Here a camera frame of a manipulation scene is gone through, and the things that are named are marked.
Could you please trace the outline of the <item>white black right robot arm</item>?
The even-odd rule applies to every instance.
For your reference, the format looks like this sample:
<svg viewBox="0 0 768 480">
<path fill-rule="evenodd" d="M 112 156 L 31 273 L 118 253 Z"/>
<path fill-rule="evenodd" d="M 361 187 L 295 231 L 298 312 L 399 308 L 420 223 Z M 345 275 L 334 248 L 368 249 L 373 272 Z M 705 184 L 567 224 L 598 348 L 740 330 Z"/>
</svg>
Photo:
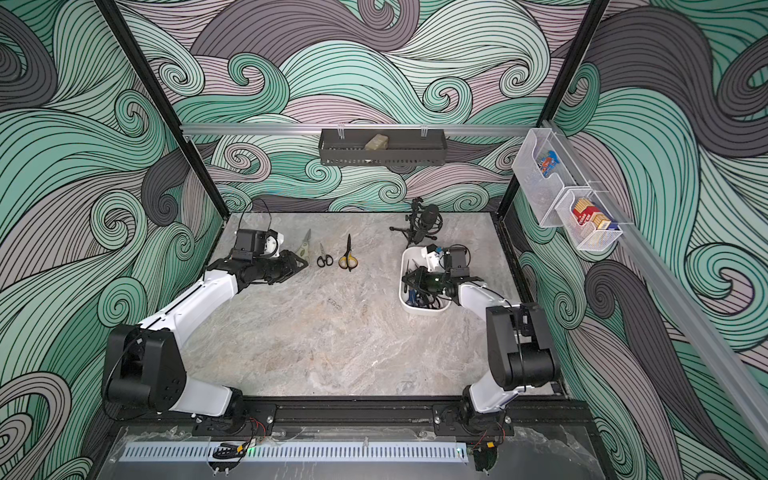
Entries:
<svg viewBox="0 0 768 480">
<path fill-rule="evenodd" d="M 460 246 L 411 247 L 413 266 L 403 285 L 416 296 L 449 301 L 485 322 L 488 371 L 465 388 L 462 416 L 477 425 L 499 417 L 530 388 L 559 375 L 559 359 L 546 314 L 533 302 L 521 303 L 493 290 L 469 271 L 469 253 Z"/>
</svg>

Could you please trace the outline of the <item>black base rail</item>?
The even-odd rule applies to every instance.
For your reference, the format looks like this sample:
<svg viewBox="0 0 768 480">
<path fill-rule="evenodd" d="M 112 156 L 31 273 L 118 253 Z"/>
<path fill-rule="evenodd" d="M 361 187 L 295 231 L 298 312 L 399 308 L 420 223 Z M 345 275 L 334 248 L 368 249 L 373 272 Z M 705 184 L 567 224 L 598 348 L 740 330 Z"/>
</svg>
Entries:
<svg viewBox="0 0 768 480">
<path fill-rule="evenodd" d="M 501 410 L 480 414 L 467 394 L 449 396 L 246 396 L 223 417 L 190 413 L 144 414 L 129 425 L 179 425 L 198 436 L 243 437 L 251 433 L 277 437 L 312 427 L 406 427 L 438 436 L 478 439 L 512 436 L 517 428 L 541 433 L 582 428 L 596 436 L 593 415 L 583 401 L 562 396 L 523 395 Z"/>
</svg>

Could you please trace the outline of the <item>white plastic storage box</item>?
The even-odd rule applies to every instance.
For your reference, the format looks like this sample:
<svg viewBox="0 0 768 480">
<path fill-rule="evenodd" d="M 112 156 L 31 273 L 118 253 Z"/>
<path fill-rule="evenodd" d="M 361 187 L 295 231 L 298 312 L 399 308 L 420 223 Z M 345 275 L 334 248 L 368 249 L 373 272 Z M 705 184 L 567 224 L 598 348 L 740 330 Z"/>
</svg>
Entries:
<svg viewBox="0 0 768 480">
<path fill-rule="evenodd" d="M 406 312 L 435 316 L 449 308 L 444 254 L 445 250 L 434 244 L 409 247 L 402 253 L 399 295 Z"/>
</svg>

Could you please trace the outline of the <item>blue handled scissors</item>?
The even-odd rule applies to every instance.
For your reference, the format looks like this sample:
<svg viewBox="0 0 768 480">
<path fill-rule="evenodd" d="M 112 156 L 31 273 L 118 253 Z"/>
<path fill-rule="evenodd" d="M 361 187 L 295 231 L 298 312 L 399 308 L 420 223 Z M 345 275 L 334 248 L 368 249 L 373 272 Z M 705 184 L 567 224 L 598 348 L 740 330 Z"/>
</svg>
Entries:
<svg viewBox="0 0 768 480">
<path fill-rule="evenodd" d="M 424 296 L 420 289 L 408 286 L 408 300 L 406 304 L 412 308 L 426 308 L 428 298 Z"/>
</svg>

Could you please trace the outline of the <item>clear wall bin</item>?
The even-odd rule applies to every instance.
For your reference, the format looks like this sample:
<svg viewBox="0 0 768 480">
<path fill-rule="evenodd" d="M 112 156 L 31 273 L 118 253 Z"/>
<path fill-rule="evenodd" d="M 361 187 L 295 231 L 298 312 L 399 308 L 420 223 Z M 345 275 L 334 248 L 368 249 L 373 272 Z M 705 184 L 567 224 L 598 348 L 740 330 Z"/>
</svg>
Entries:
<svg viewBox="0 0 768 480">
<path fill-rule="evenodd" d="M 579 185 L 571 166 L 571 155 L 552 129 L 528 131 L 513 162 L 513 171 L 540 227 L 562 225 L 556 205 L 567 191 Z"/>
<path fill-rule="evenodd" d="M 579 225 L 572 214 L 572 207 L 578 198 L 588 198 L 600 207 L 619 226 L 618 230 L 596 230 L 591 224 Z M 555 205 L 555 211 L 561 220 L 562 227 L 576 250 L 601 253 L 607 251 L 622 236 L 617 217 L 598 198 L 597 194 L 587 187 L 569 187 Z"/>
</svg>

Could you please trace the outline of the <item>clear wall bin near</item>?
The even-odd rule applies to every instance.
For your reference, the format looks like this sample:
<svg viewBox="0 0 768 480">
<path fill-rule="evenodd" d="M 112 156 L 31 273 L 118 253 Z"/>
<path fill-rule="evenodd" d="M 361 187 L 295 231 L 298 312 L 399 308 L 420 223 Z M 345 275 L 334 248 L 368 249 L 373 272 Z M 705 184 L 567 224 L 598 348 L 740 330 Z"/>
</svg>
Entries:
<svg viewBox="0 0 768 480">
<path fill-rule="evenodd" d="M 578 198 L 588 198 L 600 207 L 619 226 L 618 230 L 596 230 L 591 224 L 579 225 L 572 214 L 572 207 Z M 555 211 L 561 220 L 562 227 L 576 250 L 601 253 L 607 251 L 622 236 L 617 217 L 598 198 L 597 194 L 587 187 L 569 187 L 555 205 Z"/>
</svg>

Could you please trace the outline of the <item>clear wall bin far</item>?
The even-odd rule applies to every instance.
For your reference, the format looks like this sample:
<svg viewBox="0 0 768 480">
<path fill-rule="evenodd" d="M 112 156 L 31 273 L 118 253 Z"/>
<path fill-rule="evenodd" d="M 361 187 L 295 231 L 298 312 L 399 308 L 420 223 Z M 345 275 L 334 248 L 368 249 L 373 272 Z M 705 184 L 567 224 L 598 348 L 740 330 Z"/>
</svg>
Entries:
<svg viewBox="0 0 768 480">
<path fill-rule="evenodd" d="M 571 155 L 552 129 L 528 131 L 513 162 L 513 171 L 540 227 L 562 225 L 556 205 L 567 191 L 579 185 L 571 166 Z"/>
</svg>

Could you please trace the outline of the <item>small black scissors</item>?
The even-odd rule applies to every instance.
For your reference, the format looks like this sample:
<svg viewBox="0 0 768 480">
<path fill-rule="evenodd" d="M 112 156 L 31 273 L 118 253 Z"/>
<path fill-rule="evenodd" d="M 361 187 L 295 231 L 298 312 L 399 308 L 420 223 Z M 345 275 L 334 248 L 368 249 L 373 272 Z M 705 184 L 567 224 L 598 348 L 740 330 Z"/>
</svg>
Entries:
<svg viewBox="0 0 768 480">
<path fill-rule="evenodd" d="M 319 268 L 331 267 L 334 265 L 333 257 L 326 251 L 322 243 L 319 244 L 319 256 L 316 259 L 316 264 Z"/>
</svg>

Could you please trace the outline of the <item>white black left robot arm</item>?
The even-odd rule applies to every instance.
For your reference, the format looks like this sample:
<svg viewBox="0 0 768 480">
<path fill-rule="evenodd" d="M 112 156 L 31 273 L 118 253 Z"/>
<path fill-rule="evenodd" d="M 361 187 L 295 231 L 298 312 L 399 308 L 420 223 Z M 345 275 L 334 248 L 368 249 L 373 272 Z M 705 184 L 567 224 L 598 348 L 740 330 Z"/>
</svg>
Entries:
<svg viewBox="0 0 768 480">
<path fill-rule="evenodd" d="M 193 378 L 181 349 L 223 304 L 247 287 L 283 283 L 309 266 L 282 247 L 275 230 L 239 230 L 229 254 L 168 305 L 136 325 L 118 325 L 107 339 L 102 399 L 137 412 L 205 417 L 236 414 L 238 392 Z"/>
</svg>

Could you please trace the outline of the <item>blue red small packet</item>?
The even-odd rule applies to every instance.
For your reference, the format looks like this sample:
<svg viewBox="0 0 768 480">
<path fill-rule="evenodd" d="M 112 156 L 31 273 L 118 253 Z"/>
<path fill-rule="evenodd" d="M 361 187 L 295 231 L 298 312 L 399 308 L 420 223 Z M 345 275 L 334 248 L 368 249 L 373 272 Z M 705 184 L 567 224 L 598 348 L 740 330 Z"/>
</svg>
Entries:
<svg viewBox="0 0 768 480">
<path fill-rule="evenodd" d="M 548 178 L 561 163 L 554 150 L 547 150 L 536 158 L 536 164 L 543 178 Z"/>
</svg>

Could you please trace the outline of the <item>black wall shelf tray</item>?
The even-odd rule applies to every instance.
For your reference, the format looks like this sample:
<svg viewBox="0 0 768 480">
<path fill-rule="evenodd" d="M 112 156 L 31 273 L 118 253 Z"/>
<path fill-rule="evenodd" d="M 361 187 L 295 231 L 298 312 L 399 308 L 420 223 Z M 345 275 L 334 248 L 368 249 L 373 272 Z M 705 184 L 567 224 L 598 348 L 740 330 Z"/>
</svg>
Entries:
<svg viewBox="0 0 768 480">
<path fill-rule="evenodd" d="M 442 165 L 448 144 L 435 129 L 323 129 L 318 143 L 327 166 L 415 167 Z"/>
</svg>

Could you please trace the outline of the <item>red yellow small boxes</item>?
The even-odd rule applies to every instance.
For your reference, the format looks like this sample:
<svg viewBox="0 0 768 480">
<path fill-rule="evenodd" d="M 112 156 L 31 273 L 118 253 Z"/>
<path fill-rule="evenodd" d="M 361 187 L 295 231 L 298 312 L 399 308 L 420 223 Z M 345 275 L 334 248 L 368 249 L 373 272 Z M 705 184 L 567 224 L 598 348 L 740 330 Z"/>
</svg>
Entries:
<svg viewBox="0 0 768 480">
<path fill-rule="evenodd" d="M 579 225 L 591 224 L 596 230 L 618 230 L 619 226 L 600 207 L 588 198 L 578 198 L 572 214 Z"/>
</svg>

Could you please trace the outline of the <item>yellow black handled scissors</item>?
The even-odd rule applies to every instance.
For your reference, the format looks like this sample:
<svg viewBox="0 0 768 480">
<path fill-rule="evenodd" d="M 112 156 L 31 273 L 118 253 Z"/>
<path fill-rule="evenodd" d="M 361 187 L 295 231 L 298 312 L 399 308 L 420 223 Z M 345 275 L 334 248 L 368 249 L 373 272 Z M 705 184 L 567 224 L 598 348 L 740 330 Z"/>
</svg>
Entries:
<svg viewBox="0 0 768 480">
<path fill-rule="evenodd" d="M 347 235 L 346 249 L 344 254 L 338 260 L 338 265 L 340 268 L 346 269 L 348 271 L 352 271 L 356 269 L 359 265 L 358 259 L 352 255 L 352 245 L 351 245 L 350 234 Z"/>
</svg>

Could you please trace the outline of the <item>cream handled kitchen scissors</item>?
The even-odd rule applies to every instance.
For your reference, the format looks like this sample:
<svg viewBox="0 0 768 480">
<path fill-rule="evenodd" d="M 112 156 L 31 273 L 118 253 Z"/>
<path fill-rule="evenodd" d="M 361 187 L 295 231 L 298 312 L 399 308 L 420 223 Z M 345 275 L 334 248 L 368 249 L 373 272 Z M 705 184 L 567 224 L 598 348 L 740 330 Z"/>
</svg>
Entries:
<svg viewBox="0 0 768 480">
<path fill-rule="evenodd" d="M 299 248 L 296 251 L 296 254 L 306 262 L 308 262 L 311 257 L 311 250 L 310 250 L 311 233 L 312 231 L 308 229 L 304 235 L 304 238 Z"/>
</svg>

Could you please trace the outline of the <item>beige sponge block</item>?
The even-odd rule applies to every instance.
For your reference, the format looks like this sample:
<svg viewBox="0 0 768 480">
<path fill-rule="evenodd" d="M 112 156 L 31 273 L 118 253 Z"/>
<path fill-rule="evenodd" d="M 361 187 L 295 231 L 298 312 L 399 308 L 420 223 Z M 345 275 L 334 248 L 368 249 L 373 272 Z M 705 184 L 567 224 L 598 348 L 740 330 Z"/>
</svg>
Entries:
<svg viewBox="0 0 768 480">
<path fill-rule="evenodd" d="M 368 140 L 364 146 L 366 151 L 386 150 L 389 145 L 389 137 L 384 134 L 376 134 Z"/>
</svg>

